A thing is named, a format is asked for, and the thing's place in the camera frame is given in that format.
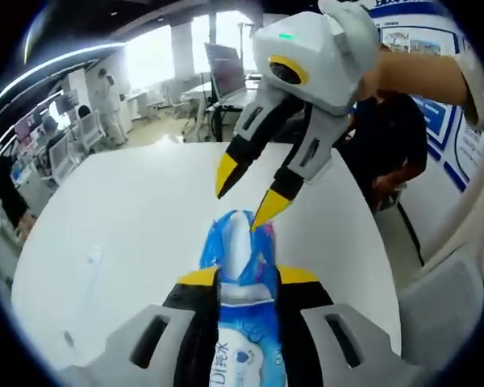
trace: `human hand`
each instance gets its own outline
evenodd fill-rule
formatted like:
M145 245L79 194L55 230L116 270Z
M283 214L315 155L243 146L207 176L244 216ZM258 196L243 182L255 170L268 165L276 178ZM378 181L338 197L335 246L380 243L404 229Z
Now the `human hand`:
M380 202L394 192L396 185L388 176L377 177L373 183L373 194L375 199Z
M25 213L20 218L18 223L18 230L20 234L20 239L23 242L27 240L27 237L31 233L31 230L34 227L34 225L35 225L35 218L32 215Z
M379 84L380 65L364 74L364 77L361 79L358 86L357 100L363 101L373 97L377 93Z

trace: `poster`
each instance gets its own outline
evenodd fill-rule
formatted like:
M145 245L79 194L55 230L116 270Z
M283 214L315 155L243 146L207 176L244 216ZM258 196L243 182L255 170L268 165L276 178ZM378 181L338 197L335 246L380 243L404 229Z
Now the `poster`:
M437 56L455 55L459 52L457 36L453 32L432 27L383 27L382 42L395 52ZM425 116L428 138L444 151L457 108L416 96L413 98Z
M484 152L484 132L475 131L464 119L455 138L455 156L459 169L469 179L480 165Z

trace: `blue plastic packaging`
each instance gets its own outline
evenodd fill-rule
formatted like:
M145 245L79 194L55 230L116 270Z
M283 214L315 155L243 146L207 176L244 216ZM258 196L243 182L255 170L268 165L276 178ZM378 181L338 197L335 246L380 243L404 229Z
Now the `blue plastic packaging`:
M247 219L247 225L233 227L235 218L240 221L240 214ZM274 309L277 272L273 227L266 224L251 232L252 219L249 211L225 214L211 226L202 252L201 268L219 266L219 342L211 365L210 386L286 385ZM242 249L234 241L240 236L237 234L245 232L250 246ZM249 256L240 275L234 278L227 267L236 246Z

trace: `black wire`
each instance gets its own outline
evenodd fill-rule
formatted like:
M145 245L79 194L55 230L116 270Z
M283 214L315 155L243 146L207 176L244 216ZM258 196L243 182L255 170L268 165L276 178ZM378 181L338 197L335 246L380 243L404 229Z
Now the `black wire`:
M202 95L204 97L204 100L206 101L207 103L207 110L206 112L208 111L208 108L210 107L210 103L208 101L208 98L207 98L207 92L204 90L204 73L201 72L201 82L202 82ZM211 84L211 92L213 93L213 83ZM214 132L213 132L213 129L212 129L212 125L211 125L211 120L208 118L207 119L207 122L208 122L208 131L210 132L210 135L212 137L215 137L214 135Z
M210 128L211 128L211 135L214 136L214 138L218 138L218 134L222 135L222 132L223 132L223 127L224 127L224 117L226 117L226 113L227 111L224 110L221 114L221 119L220 119L220 127L215 127L213 125L213 120L215 118L215 110L214 110L214 114L211 115L211 119L208 120L208 124L210 125Z

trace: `desk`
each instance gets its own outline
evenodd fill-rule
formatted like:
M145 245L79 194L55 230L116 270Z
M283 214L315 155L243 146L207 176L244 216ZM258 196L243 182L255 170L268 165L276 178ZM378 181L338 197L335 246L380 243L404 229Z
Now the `desk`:
M140 104L143 105L143 102L141 102L142 99L147 100L147 92L148 89L145 89L126 96L127 109L129 110L131 120L142 119L144 117L140 113Z
M247 80L245 82L245 87L248 90L255 90L255 89L258 89L259 84L260 84L260 81ZM207 99L211 97L211 90L212 90L211 82L206 82L199 86L194 87L193 89L186 91L181 95L180 99L182 102L189 101L190 99L199 100L197 119L196 119L195 127L192 130L196 134L199 132L199 129L201 129L202 121L204 120L204 112L207 109L207 103L208 103Z
M20 326L50 364L87 364L111 332L160 305L180 276L198 269L212 221L232 209L256 210L290 150L269 144L219 201L215 170L226 146L165 141L97 154L54 193L23 247L11 298ZM313 270L334 302L378 324L400 352L386 250L337 151L274 228L278 263Z

